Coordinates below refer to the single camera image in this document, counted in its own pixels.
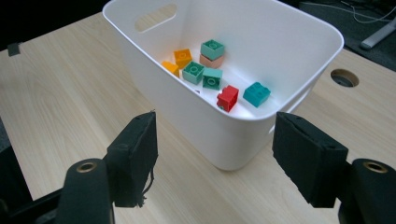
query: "teal block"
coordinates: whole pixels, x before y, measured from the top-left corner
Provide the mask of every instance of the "teal block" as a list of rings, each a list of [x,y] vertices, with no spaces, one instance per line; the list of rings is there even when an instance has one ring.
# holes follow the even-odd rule
[[[243,97],[254,106],[259,107],[259,105],[268,99],[270,94],[270,90],[265,88],[259,82],[255,82],[245,89]]]
[[[197,85],[202,80],[204,69],[203,65],[190,62],[181,73],[185,80]]]
[[[224,54],[224,46],[211,39],[201,44],[201,54],[209,60],[214,61]]]
[[[203,73],[203,87],[213,90],[220,90],[222,70],[206,67]]]

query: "wooden table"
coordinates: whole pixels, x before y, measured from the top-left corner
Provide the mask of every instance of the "wooden table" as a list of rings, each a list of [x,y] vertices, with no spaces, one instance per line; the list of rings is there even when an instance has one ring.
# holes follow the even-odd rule
[[[0,52],[0,115],[34,199],[59,189],[77,161],[102,159],[135,116],[155,109],[134,87],[113,30],[93,15]],[[334,69],[360,80],[339,86]],[[396,167],[396,74],[343,50],[295,114],[349,148],[347,160]],[[264,148],[247,166],[211,165],[160,112],[159,159],[142,208],[116,208],[117,223],[338,223],[315,209]]]

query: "toy block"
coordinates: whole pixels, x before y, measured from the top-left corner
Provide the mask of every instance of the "toy block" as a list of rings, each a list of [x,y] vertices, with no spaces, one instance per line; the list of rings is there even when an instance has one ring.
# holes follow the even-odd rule
[[[224,54],[224,46],[216,40],[208,40],[201,44],[201,54],[213,61]]]
[[[197,85],[202,80],[204,69],[203,65],[190,62],[181,73],[185,80]]]
[[[181,49],[174,51],[175,62],[180,69],[183,69],[189,62],[192,61],[192,56],[189,49]]]
[[[243,97],[254,106],[259,107],[259,105],[267,100],[270,93],[270,90],[265,88],[262,84],[255,82],[245,89]]]
[[[221,77],[221,70],[206,67],[203,72],[203,87],[217,91],[220,90]]]
[[[238,92],[239,90],[237,88],[228,85],[222,90],[222,93],[218,95],[218,107],[227,112],[230,112],[230,110],[233,108],[233,106],[236,104],[236,101],[238,100]]]
[[[199,63],[210,68],[219,68],[224,61],[224,55],[221,55],[217,59],[211,61],[210,59],[206,58],[203,54],[199,56]]]
[[[180,72],[178,71],[178,65],[174,63],[169,63],[167,61],[163,61],[161,63],[166,70],[171,72],[173,75],[180,77]]]

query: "black object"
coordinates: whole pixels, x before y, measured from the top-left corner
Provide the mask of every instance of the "black object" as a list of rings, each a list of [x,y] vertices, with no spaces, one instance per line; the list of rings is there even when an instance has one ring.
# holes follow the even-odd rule
[[[368,159],[349,164],[348,149],[307,120],[276,114],[274,157],[313,207],[341,201],[342,224],[390,224],[396,220],[396,173]]]
[[[7,213],[6,224],[108,224],[116,206],[143,206],[158,158],[155,112],[137,116],[122,130],[100,159],[72,165],[64,187]]]

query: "white plastic bin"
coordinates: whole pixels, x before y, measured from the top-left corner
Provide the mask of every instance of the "white plastic bin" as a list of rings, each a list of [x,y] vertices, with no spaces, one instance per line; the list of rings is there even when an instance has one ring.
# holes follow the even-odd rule
[[[141,31],[137,22],[160,8],[176,13]],[[113,0],[103,14],[136,87],[222,170],[242,168],[271,141],[276,112],[292,112],[344,46],[328,23],[273,0]],[[221,89],[191,84],[161,65],[179,49],[199,62],[209,39],[225,46],[221,89],[239,89],[229,113],[217,106]],[[258,108],[242,97],[256,81],[271,91]]]

